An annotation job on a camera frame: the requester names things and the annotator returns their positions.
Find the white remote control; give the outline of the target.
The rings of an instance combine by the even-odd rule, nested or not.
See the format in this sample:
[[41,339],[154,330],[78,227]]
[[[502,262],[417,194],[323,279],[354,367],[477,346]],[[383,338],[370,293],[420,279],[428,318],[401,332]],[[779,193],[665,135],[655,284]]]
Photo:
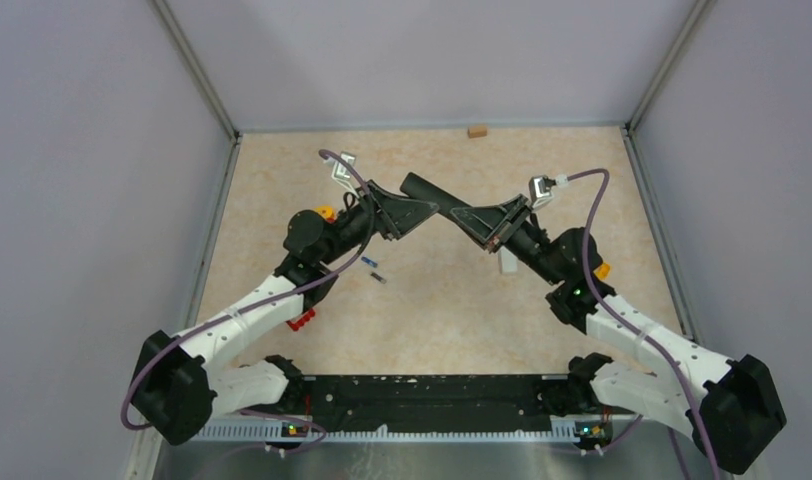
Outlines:
[[507,248],[501,247],[497,252],[499,271],[503,275],[511,275],[518,272],[518,261],[514,254]]

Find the blue battery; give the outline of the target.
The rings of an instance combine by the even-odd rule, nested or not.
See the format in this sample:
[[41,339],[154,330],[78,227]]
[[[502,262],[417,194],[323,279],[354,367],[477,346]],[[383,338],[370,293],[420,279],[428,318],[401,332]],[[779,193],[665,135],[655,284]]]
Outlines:
[[371,268],[378,268],[378,263],[368,257],[362,256],[360,260]]

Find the black remote control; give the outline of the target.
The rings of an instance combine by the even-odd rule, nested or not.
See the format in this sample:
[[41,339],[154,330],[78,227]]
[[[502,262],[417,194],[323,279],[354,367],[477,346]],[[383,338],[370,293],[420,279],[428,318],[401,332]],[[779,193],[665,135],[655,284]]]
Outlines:
[[455,208],[470,208],[468,203],[413,172],[407,174],[399,189],[412,199],[436,204],[438,213],[444,217],[449,217]]

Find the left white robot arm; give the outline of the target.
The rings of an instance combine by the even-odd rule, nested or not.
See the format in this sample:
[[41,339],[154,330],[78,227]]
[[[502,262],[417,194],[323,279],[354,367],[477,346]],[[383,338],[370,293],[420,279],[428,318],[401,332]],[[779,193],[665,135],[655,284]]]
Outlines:
[[134,408],[167,443],[193,439],[214,417],[269,404],[290,413],[302,386],[277,361],[228,372],[228,363],[274,328],[320,303],[340,274],[379,235],[399,240],[439,212],[439,201],[391,193],[369,181],[344,209],[301,210],[287,225],[284,259],[250,293],[197,326],[143,342],[124,406]]

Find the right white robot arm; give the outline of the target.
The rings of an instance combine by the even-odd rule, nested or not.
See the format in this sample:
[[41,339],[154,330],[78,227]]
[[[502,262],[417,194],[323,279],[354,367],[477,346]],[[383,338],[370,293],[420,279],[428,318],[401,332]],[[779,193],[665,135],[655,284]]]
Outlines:
[[568,385],[576,409],[594,412],[604,404],[633,411],[690,438],[734,475],[747,473],[786,426],[764,362],[708,350],[634,308],[596,276],[603,261],[584,228],[550,239],[532,223],[522,196],[484,207],[454,201],[443,214],[484,250],[509,252],[553,285],[546,300],[560,322],[647,367],[642,373],[589,355]]

